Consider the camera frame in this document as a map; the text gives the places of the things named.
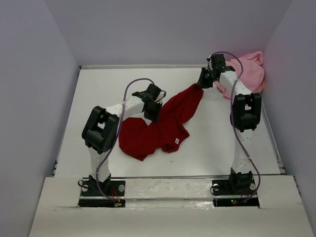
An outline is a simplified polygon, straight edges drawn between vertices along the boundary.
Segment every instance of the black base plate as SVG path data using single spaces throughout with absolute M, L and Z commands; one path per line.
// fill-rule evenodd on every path
M 214 196 L 234 196 L 234 195 L 247 195 L 247 191 L 249 195 L 254 193 L 249 187 L 245 187 L 243 190 L 232 190 L 229 184 L 228 179 L 216 179 L 212 180 L 212 189 L 211 193 Z
M 83 180 L 82 184 L 84 186 L 88 186 L 88 180 Z M 94 191 L 88 189 L 87 191 L 83 191 L 81 188 L 80 192 L 80 199 L 78 202 L 78 205 L 80 207 L 125 207 L 125 191 L 120 192 L 119 191 L 119 186 L 124 185 L 125 186 L 125 181 L 124 180 L 111 180 L 110 187 L 105 191 L 105 194 L 115 200 L 117 200 L 116 194 L 113 192 L 113 188 L 116 190 L 117 195 L 120 199 L 120 206 L 117 206 L 113 200 L 102 198 L 102 199 L 96 199 L 95 197 L 102 197 L 99 191 Z

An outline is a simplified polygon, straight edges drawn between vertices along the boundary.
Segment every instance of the white wall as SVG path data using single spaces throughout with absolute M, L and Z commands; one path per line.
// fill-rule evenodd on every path
M 0 1 L 0 236 L 29 235 L 78 71 L 43 0 Z
M 293 0 L 265 54 L 264 102 L 316 233 L 316 1 Z
M 201 64 L 263 49 L 291 0 L 46 0 L 79 65 Z

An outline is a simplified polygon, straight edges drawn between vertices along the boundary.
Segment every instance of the white board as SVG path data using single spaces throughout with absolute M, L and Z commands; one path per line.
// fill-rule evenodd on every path
M 127 84 L 150 78 L 167 91 L 165 102 L 196 83 L 200 68 L 81 70 L 62 143 L 56 177 L 88 176 L 90 158 L 81 132 L 91 113 L 122 101 Z M 128 95 L 147 88 L 148 81 L 133 84 Z M 184 124 L 190 133 L 174 153 L 160 149 L 144 161 L 124 154 L 118 144 L 109 157 L 113 177 L 228 175 L 234 159 L 235 138 L 230 125 L 230 103 L 214 86 L 204 96 L 193 118 Z M 279 174 L 279 168 L 263 119 L 254 134 L 253 161 L 262 174 Z
M 81 208 L 78 179 L 46 178 L 30 237 L 313 237 L 291 176 L 262 177 L 260 208 L 213 207 L 210 179 L 127 179 L 126 208 Z

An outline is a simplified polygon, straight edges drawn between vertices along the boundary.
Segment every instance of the red cloth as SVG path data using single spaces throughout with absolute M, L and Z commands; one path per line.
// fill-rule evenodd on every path
M 181 142 L 189 137 L 182 124 L 192 118 L 203 96 L 203 90 L 195 85 L 173 96 L 163 105 L 158 122 L 147 125 L 142 118 L 123 121 L 118 137 L 121 150 L 141 161 L 157 148 L 168 153 L 177 151 Z

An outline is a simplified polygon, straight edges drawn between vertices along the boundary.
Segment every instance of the robotic arm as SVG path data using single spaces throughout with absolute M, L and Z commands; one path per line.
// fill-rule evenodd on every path
M 157 121 L 162 106 L 165 91 L 154 84 L 150 84 L 146 91 L 135 92 L 124 102 L 105 109 L 96 106 L 83 129 L 82 138 L 89 147 L 92 172 L 89 175 L 88 188 L 97 191 L 96 172 L 101 162 L 109 153 L 115 142 L 119 120 L 127 119 L 135 114 L 144 112 L 144 117 Z M 106 159 L 98 169 L 99 186 L 105 193 L 110 186 L 111 174 L 109 161 Z
M 228 91 L 233 90 L 230 119 L 236 135 L 231 174 L 228 180 L 213 180 L 214 195 L 240 195 L 245 189 L 252 194 L 250 186 L 254 180 L 247 151 L 250 150 L 254 130 L 260 122 L 261 95 L 252 93 L 238 80 L 234 68 L 226 66 L 223 54 L 214 54 L 209 60 L 211 62 L 201 70 L 197 86 L 210 88 L 214 81 L 219 81 Z

